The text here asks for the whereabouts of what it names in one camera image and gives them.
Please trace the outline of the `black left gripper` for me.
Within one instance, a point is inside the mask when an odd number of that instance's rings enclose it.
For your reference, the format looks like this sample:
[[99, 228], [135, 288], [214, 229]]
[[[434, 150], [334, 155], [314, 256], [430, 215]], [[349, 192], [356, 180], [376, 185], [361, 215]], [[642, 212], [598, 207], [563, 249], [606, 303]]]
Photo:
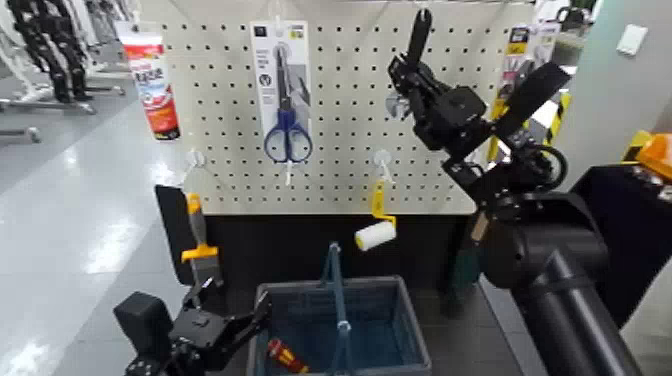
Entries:
[[224, 368], [230, 358], [226, 348], [230, 346], [232, 325], [234, 344], [242, 346], [268, 326], [272, 300], [267, 291], [257, 299], [254, 310], [248, 314], [220, 316], [201, 309], [215, 293], [215, 280], [209, 277], [193, 286], [183, 298], [183, 306], [189, 309], [179, 313], [169, 337], [179, 344], [187, 344], [205, 363], [205, 368]]

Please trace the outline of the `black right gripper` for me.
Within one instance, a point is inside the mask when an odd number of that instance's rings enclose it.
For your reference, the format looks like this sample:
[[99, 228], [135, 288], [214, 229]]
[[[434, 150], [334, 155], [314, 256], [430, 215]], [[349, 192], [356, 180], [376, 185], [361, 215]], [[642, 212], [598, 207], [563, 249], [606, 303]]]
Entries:
[[452, 88], [438, 80], [420, 58], [395, 55], [388, 74], [396, 92], [414, 100], [414, 133], [430, 151], [447, 151], [453, 158], [464, 158], [483, 142], [479, 130], [486, 105], [467, 86]]

